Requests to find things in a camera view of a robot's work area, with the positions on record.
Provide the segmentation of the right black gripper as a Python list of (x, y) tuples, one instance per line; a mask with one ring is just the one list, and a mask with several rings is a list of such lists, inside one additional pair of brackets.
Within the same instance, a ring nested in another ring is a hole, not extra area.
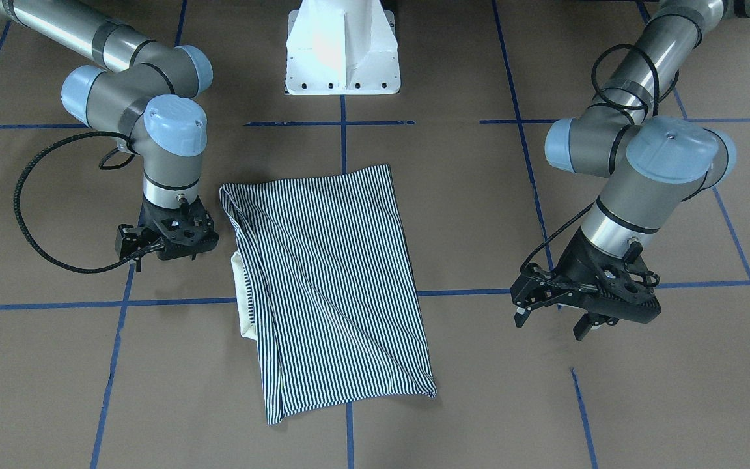
[(135, 272), (142, 271), (146, 253), (157, 253), (161, 261), (181, 257), (195, 258), (217, 247), (219, 234), (202, 201), (178, 200), (178, 208), (163, 208), (143, 199), (142, 223), (119, 225), (114, 249), (119, 259), (134, 259)]

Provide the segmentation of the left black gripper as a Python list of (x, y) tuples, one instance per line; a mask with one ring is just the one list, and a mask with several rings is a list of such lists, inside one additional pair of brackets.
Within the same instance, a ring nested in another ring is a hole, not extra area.
[(631, 238), (622, 257), (601, 252), (576, 231), (553, 270), (544, 270), (532, 261), (547, 243), (540, 244), (520, 267), (510, 292), (517, 306), (514, 323), (524, 326), (533, 311), (564, 305), (582, 309), (574, 326), (574, 337), (582, 341), (601, 324), (628, 320), (648, 324), (661, 313), (655, 296), (659, 275), (646, 267), (643, 245)]

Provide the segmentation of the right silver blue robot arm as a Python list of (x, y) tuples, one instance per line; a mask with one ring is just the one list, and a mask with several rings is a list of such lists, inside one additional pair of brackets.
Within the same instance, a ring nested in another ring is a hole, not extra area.
[[(45, 261), (80, 274), (98, 274), (155, 253), (162, 261), (195, 258), (216, 248), (219, 234), (199, 198), (208, 119), (196, 102), (212, 84), (208, 57), (193, 46), (169, 47), (78, 1), (0, 1), (12, 21), (92, 60), (74, 69), (61, 88), (65, 110), (87, 131), (66, 137), (30, 160), (13, 191), (13, 211), (30, 247)], [(117, 262), (80, 268), (55, 259), (31, 235), (21, 199), (30, 173), (54, 150), (110, 137), (114, 152), (142, 158), (142, 220), (119, 225)]]

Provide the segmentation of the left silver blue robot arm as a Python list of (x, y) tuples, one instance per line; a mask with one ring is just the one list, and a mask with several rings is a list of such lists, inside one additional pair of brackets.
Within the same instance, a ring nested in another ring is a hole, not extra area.
[(732, 172), (737, 148), (723, 132), (662, 115), (679, 71), (702, 39), (729, 18), (750, 18), (750, 1), (661, 1), (627, 55), (598, 82), (577, 119), (548, 131), (544, 152), (553, 168), (606, 178), (594, 202), (575, 220), (580, 227), (551, 270), (527, 256), (510, 294), (514, 322), (533, 311), (563, 305), (583, 315), (572, 332), (620, 320), (648, 324), (661, 313), (659, 275), (642, 252), (681, 202), (717, 186)]

